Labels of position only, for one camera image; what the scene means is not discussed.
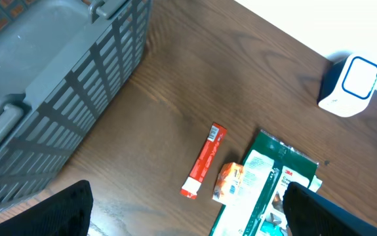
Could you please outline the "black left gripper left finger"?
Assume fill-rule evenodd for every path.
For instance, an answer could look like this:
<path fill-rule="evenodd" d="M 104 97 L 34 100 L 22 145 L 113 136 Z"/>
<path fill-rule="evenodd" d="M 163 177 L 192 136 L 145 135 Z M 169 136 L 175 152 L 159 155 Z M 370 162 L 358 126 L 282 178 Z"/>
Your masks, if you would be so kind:
<path fill-rule="evenodd" d="M 0 223 L 0 236 L 87 236 L 93 201 L 89 181 L 80 180 Z"/>

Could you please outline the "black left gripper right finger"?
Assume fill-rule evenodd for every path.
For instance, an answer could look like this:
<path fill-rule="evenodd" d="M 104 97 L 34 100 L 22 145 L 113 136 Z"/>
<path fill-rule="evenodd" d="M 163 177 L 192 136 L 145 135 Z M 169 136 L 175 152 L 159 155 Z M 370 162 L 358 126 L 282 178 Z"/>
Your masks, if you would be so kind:
<path fill-rule="evenodd" d="M 377 227 L 297 182 L 291 182 L 285 191 L 283 211 L 293 236 L 377 236 Z"/>

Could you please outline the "light green small pouch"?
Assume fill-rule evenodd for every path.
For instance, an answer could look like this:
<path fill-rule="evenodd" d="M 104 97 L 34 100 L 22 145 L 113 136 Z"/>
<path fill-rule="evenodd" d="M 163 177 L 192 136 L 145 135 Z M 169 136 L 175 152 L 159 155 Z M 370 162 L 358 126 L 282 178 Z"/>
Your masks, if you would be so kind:
<path fill-rule="evenodd" d="M 313 179 L 308 187 L 308 189 L 314 193 L 316 193 L 319 188 L 322 186 L 323 181 L 318 179 L 316 175 L 313 176 Z"/>

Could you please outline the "green 3M product package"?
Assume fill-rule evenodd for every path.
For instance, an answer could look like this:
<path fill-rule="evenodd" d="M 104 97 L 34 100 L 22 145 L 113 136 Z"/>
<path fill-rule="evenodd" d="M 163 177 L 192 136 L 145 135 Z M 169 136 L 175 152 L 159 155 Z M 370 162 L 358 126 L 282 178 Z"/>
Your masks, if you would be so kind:
<path fill-rule="evenodd" d="M 261 130 L 244 158 L 235 202 L 220 209 L 211 235 L 288 235 L 283 196 L 291 182 L 308 188 L 317 161 Z"/>

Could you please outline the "small orange carton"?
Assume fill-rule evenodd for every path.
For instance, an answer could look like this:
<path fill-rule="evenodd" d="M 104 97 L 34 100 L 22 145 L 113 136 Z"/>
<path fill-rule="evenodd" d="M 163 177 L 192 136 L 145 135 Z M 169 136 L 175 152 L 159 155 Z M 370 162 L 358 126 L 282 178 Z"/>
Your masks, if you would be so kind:
<path fill-rule="evenodd" d="M 235 202 L 244 177 L 244 166 L 238 163 L 226 163 L 218 174 L 212 199 L 223 205 Z"/>

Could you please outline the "red white tube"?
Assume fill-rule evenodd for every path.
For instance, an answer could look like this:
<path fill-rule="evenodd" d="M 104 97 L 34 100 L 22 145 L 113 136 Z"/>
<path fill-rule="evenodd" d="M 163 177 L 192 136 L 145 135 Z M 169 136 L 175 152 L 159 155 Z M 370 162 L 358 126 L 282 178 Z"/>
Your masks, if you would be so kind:
<path fill-rule="evenodd" d="M 186 181 L 182 185 L 180 193 L 189 198 L 196 199 L 205 176 L 216 156 L 216 153 L 227 134 L 227 129 L 223 126 L 213 123 L 208 137 L 199 153 L 193 168 L 191 169 Z"/>

